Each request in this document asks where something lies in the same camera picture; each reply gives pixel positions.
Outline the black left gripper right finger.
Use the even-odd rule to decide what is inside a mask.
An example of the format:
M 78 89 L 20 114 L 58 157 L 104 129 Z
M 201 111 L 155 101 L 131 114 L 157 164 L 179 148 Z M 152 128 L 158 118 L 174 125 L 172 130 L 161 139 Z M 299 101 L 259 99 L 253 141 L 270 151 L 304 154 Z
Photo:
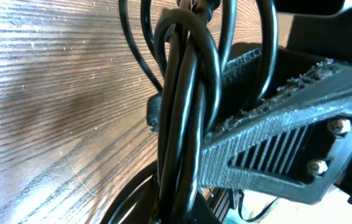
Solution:
M 191 212 L 191 224 L 220 224 L 205 197 L 198 193 Z

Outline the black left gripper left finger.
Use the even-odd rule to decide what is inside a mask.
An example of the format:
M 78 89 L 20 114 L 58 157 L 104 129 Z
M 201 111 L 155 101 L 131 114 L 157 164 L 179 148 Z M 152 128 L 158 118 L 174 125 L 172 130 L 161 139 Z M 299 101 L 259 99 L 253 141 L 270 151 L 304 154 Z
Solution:
M 148 224 L 155 216 L 157 201 L 159 198 L 159 185 L 156 180 L 150 180 L 142 192 L 129 216 L 129 223 Z

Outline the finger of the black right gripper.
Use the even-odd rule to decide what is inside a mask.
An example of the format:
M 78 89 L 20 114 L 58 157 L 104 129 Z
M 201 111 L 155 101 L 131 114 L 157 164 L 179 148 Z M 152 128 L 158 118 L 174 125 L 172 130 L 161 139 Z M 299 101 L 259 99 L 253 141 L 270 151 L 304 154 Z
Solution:
M 170 127 L 184 131 L 292 131 L 310 129 L 325 120 L 325 58 L 289 49 L 277 52 L 276 72 L 261 104 L 243 110 L 254 84 L 261 49 L 240 52 L 221 74 L 218 112 L 206 120 L 207 87 L 197 79 L 187 91 L 191 103 L 180 116 L 167 113 Z
M 208 134 L 199 183 L 313 204 L 351 160 L 352 65 L 327 60 Z

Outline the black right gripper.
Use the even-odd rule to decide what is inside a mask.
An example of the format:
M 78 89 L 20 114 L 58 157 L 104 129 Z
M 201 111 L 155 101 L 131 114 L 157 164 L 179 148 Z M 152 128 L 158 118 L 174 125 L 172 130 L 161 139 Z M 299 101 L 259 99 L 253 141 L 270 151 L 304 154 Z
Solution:
M 352 63 L 352 1 L 277 0 L 276 9 L 295 15 L 287 48 Z M 336 185 L 352 204 L 352 161 Z

